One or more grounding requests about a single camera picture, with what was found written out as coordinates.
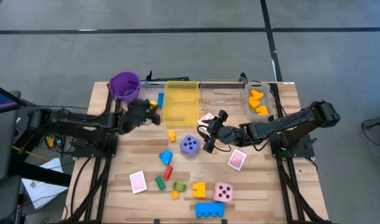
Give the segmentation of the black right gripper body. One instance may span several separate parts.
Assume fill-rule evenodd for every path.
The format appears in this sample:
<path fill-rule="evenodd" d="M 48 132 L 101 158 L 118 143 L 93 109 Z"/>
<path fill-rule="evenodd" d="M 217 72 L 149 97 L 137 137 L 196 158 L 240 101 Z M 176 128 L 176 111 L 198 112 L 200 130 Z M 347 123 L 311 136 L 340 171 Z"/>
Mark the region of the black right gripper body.
<path fill-rule="evenodd" d="M 234 146 L 240 146 L 244 143 L 244 133 L 241 129 L 223 124 L 228 119 L 228 114 L 225 110 L 220 110 L 218 116 L 214 118 L 220 118 L 220 130 L 216 134 L 210 134 L 213 150 L 216 148 L 216 140 L 219 140 L 223 144 L 232 144 Z"/>

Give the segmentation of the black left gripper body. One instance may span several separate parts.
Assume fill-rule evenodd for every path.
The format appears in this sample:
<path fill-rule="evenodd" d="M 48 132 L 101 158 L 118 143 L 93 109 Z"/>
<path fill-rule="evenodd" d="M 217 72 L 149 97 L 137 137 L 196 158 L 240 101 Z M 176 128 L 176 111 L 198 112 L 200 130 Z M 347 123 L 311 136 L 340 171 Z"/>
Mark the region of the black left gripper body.
<path fill-rule="evenodd" d="M 121 116 L 121 134 L 130 133 L 143 125 L 149 118 L 150 108 L 150 104 L 127 105 L 127 110 Z"/>

